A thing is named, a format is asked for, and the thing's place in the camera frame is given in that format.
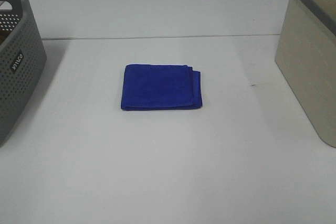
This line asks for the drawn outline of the blue towel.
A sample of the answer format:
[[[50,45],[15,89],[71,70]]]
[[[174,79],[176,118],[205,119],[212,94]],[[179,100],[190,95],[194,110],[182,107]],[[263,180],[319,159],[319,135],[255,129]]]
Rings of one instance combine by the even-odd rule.
[[[127,65],[121,109],[192,110],[203,105],[201,73],[188,65]]]

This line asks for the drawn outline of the beige plastic basket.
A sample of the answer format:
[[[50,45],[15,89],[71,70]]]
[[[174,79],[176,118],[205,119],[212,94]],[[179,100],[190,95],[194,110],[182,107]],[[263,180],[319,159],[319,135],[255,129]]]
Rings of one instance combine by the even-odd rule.
[[[318,137],[335,147],[335,0],[288,0],[275,62]]]

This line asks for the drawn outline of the grey perforated plastic basket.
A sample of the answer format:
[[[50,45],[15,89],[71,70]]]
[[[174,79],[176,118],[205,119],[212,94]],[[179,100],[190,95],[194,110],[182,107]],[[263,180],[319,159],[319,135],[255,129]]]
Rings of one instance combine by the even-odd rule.
[[[24,111],[47,55],[29,0],[1,0],[1,143]]]

